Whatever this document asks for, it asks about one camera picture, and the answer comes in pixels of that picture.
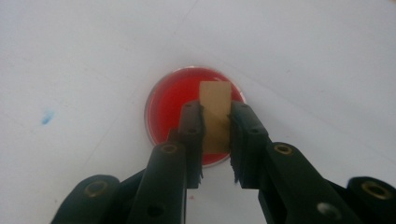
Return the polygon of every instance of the blue stain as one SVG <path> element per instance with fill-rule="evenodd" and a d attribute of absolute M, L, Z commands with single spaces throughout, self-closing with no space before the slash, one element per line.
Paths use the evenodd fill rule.
<path fill-rule="evenodd" d="M 46 125 L 46 124 L 50 123 L 54 114 L 55 114 L 55 112 L 53 112 L 52 110 L 47 110 L 44 113 L 44 118 L 41 120 L 41 124 Z"/>

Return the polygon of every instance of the red circular object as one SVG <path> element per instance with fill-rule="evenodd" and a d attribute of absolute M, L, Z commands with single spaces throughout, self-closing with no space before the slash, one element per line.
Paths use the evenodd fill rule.
<path fill-rule="evenodd" d="M 146 103 L 148 134 L 154 144 L 166 141 L 169 131 L 178 127 L 181 107 L 189 101 L 199 99 L 201 81 L 230 80 L 208 68 L 187 67 L 176 70 L 154 86 Z M 233 83 L 232 99 L 245 102 L 242 92 Z M 203 165 L 223 161 L 228 155 L 228 153 L 205 154 Z"/>

